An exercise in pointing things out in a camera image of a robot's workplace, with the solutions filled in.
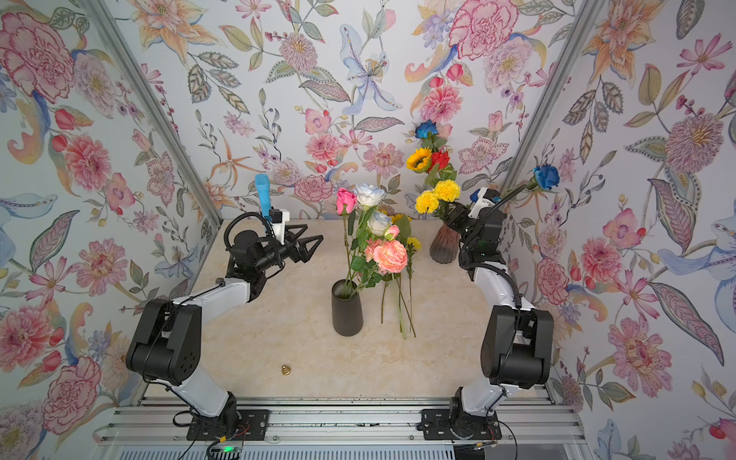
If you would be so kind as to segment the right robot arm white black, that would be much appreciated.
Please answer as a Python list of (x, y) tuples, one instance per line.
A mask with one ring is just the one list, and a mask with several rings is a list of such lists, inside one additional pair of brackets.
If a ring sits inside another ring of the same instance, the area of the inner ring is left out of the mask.
[(443, 427), (457, 440), (496, 442), (500, 403), (515, 390), (548, 381), (554, 319), (523, 297), (498, 249), (505, 200), (481, 189), (471, 201), (469, 208), (454, 207), (445, 224), (460, 235), (458, 264), (481, 290), (491, 313), (480, 348), (481, 377), (458, 388)]

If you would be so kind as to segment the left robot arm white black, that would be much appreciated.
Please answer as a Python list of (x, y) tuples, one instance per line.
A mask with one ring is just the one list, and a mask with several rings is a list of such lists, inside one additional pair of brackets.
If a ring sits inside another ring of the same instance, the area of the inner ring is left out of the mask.
[(243, 213), (224, 230), (228, 265), (214, 287), (174, 300), (153, 299), (144, 307), (126, 352), (126, 368), (187, 404), (193, 417), (189, 440), (245, 435), (247, 424), (236, 397), (200, 363), (203, 329), (218, 316), (256, 300), (287, 262), (310, 262), (324, 238), (307, 235), (307, 229), (292, 224), (286, 210)]

